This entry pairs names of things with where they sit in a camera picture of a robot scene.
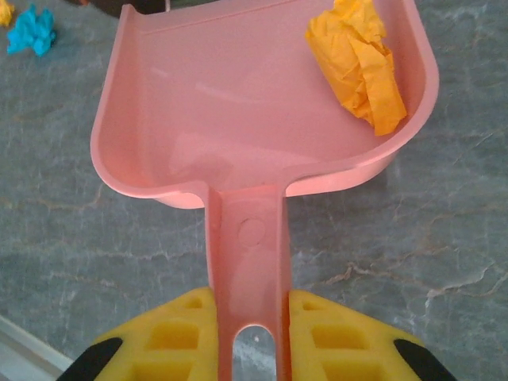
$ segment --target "dustpan lip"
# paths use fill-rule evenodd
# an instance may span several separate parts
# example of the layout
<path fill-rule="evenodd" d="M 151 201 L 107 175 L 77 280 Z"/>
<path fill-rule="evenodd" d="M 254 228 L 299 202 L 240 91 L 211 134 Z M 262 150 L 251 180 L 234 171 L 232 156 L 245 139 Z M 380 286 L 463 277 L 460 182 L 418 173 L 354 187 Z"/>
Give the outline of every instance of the dustpan lip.
<path fill-rule="evenodd" d="M 278 0 L 278 3 L 288 2 L 287 0 Z M 281 171 L 278 185 L 287 188 L 292 183 L 309 177 L 318 177 L 321 175 L 329 175 L 342 171 L 358 169 L 360 167 L 374 164 L 383 158 L 394 154 L 410 139 L 412 139 L 418 131 L 423 127 L 433 111 L 433 107 L 437 101 L 439 91 L 439 70 L 425 28 L 421 22 L 420 15 L 414 0 L 402 0 L 406 8 L 408 18 L 411 20 L 411 28 L 417 41 L 418 49 L 421 56 L 425 72 L 425 86 L 420 104 L 415 113 L 410 117 L 406 125 L 393 134 L 391 138 L 383 142 L 372 150 L 352 156 L 344 160 L 334 160 L 329 162 L 320 162 L 317 164 L 303 164 L 294 167 L 288 167 Z M 122 12 L 117 30 L 117 39 L 115 40 L 113 51 L 111 53 L 111 64 L 115 63 L 116 57 L 122 46 L 124 37 L 125 22 L 129 12 Z M 204 197 L 203 191 L 209 188 L 209 185 L 194 181 L 189 183 L 178 183 L 161 187 L 133 187 L 116 179 L 102 162 L 100 150 L 98 149 L 98 140 L 101 132 L 102 115 L 105 113 L 106 102 L 103 99 L 109 97 L 112 85 L 112 73 L 108 70 L 104 83 L 103 94 L 99 103 L 97 116 L 95 118 L 94 127 L 92 129 L 90 139 L 90 151 L 92 163 L 96 172 L 101 179 L 120 194 L 124 194 L 134 198 L 154 198 L 160 199 L 171 194 L 192 193 L 199 197 Z"/>

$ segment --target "gray marble floor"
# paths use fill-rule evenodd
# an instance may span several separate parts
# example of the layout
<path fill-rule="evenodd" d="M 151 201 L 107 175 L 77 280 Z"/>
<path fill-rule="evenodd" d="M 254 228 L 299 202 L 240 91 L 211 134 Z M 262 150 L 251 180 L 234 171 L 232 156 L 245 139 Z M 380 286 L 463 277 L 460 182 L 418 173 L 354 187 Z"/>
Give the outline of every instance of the gray marble floor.
<path fill-rule="evenodd" d="M 206 285 L 203 212 L 102 185 L 89 139 L 117 21 L 37 3 L 59 33 L 45 58 L 6 56 L 0 30 L 0 314 L 74 358 Z M 369 183 L 289 200 L 294 283 L 421 337 L 460 380 L 504 380 L 508 2 L 418 8 L 441 70 L 433 115 Z M 242 335 L 237 379 L 273 377 L 268 339 Z"/>

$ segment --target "blue crumpled paper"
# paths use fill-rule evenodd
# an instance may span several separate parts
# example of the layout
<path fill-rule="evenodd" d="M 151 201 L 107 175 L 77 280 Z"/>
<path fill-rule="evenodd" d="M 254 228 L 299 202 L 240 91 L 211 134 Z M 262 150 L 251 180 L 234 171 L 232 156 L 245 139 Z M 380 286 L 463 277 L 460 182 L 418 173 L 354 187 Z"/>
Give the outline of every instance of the blue crumpled paper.
<path fill-rule="evenodd" d="M 38 56 L 43 56 L 56 39 L 53 23 L 53 14 L 49 10 L 43 10 L 37 16 L 37 9 L 32 4 L 28 10 L 17 17 L 16 25 L 7 33 L 10 43 L 7 54 L 32 48 Z"/>

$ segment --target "orange crumpled paper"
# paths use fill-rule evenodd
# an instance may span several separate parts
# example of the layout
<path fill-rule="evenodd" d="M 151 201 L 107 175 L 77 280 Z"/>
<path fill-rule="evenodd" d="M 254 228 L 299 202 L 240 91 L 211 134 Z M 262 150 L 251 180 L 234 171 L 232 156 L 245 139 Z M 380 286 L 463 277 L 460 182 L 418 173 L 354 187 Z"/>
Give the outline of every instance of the orange crumpled paper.
<path fill-rule="evenodd" d="M 306 39 L 342 106 L 392 133 L 406 115 L 394 77 L 387 35 L 372 0 L 335 0 L 332 10 L 313 18 Z"/>

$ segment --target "dustpan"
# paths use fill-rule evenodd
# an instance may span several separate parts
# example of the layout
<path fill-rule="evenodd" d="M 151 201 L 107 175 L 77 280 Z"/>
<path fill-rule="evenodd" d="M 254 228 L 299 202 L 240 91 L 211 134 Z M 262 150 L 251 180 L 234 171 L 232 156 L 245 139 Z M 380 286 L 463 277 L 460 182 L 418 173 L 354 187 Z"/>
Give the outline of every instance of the dustpan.
<path fill-rule="evenodd" d="M 375 136 L 333 96 L 304 38 L 325 0 L 221 0 L 121 12 L 91 138 L 94 166 L 135 198 L 206 210 L 218 374 L 260 325 L 289 379 L 291 258 L 285 197 L 340 191 L 380 173 L 424 125 L 438 71 L 414 0 L 374 1 L 408 117 Z"/>

